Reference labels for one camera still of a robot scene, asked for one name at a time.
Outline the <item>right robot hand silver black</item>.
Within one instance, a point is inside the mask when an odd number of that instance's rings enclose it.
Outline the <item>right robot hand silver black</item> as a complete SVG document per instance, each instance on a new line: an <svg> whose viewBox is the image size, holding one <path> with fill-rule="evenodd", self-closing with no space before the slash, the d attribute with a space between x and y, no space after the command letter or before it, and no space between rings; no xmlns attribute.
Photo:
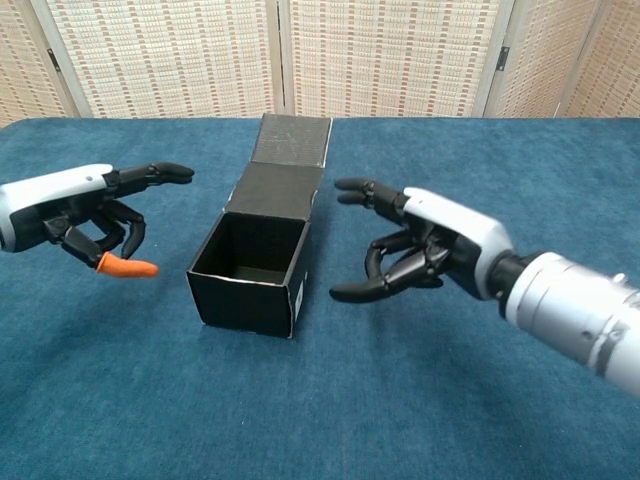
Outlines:
<svg viewBox="0 0 640 480"><path fill-rule="evenodd" d="M498 220L423 188L396 190L366 177L341 178L335 187L339 203L373 210L400 230L369 244L366 279L331 287L334 300L364 304L411 288L439 288L442 275L478 300L495 297L493 269L514 253Z"/></svg>

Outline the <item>left robot hand orange thumbtip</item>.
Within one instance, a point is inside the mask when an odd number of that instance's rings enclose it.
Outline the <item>left robot hand orange thumbtip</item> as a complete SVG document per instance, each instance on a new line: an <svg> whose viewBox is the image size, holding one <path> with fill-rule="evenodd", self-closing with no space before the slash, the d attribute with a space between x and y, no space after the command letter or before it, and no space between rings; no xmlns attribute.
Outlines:
<svg viewBox="0 0 640 480"><path fill-rule="evenodd" d="M94 163L1 186L1 250L59 245L99 274L152 278L158 267L132 255L145 238L144 216L120 199L150 186L189 184L194 171L172 162L118 169Z"/></svg>

